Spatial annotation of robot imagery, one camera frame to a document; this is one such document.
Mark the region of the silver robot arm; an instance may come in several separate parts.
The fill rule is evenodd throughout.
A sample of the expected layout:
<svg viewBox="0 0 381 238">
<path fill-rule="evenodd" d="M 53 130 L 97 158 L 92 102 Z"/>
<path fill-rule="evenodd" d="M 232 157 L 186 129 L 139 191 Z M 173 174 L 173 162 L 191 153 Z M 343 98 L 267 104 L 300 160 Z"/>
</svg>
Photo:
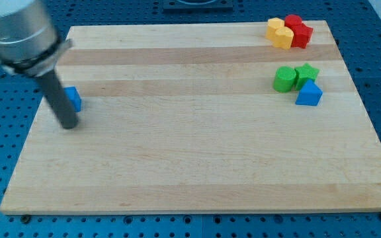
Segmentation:
<svg viewBox="0 0 381 238">
<path fill-rule="evenodd" d="M 9 73 L 41 77 L 72 47 L 39 0 L 0 0 L 0 62 Z"/>
</svg>

